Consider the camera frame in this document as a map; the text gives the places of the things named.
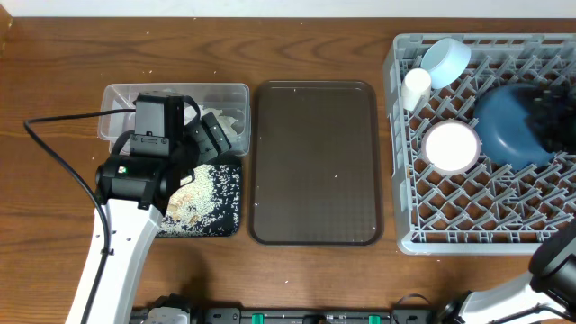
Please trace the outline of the white napkin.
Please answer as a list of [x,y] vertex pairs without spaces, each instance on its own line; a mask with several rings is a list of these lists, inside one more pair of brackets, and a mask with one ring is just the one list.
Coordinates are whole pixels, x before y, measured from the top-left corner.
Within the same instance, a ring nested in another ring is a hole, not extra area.
[[[200,110],[202,116],[212,113],[229,139],[233,136],[238,136],[243,131],[243,127],[239,125],[239,119],[229,115],[229,110],[224,111],[216,108],[205,108],[202,105],[200,105]],[[184,109],[184,124],[190,122],[196,115],[197,113],[194,108],[187,105]]]

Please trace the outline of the dark blue plate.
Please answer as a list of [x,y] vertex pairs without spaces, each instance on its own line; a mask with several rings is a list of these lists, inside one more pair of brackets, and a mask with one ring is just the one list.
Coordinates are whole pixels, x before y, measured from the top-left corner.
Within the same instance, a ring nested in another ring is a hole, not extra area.
[[514,171],[528,165],[546,166],[555,156],[546,151],[526,123],[535,85],[515,83],[495,87],[475,104],[474,129],[481,151],[497,165]]

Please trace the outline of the light blue bowl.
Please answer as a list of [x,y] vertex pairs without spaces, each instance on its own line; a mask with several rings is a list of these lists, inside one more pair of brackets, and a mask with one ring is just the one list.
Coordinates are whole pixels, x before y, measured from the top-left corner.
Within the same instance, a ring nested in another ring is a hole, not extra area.
[[469,46],[452,38],[444,38],[424,54],[420,67],[431,77],[431,88],[451,85],[465,71],[472,56]]

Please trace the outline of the cream white cup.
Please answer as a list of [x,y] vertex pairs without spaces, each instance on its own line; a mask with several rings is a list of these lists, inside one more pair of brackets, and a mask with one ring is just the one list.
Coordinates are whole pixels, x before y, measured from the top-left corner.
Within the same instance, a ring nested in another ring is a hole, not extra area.
[[429,101],[431,92],[431,76],[423,68],[414,68],[404,77],[400,99],[402,107],[407,111],[414,111],[419,104]]

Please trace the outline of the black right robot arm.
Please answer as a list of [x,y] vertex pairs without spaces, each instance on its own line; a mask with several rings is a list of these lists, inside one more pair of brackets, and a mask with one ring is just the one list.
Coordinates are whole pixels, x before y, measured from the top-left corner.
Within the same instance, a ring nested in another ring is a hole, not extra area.
[[[528,128],[550,151],[575,152],[575,90],[562,86],[524,94]],[[496,288],[468,292],[448,303],[433,323],[575,321],[575,222],[536,250],[528,271]]]

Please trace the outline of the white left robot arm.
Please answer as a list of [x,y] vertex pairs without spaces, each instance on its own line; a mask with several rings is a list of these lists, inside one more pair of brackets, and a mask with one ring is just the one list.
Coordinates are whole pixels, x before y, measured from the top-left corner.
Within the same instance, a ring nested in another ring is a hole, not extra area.
[[134,105],[134,129],[96,171],[93,236],[69,323],[128,322],[171,196],[231,148],[216,117],[188,95],[145,92]]

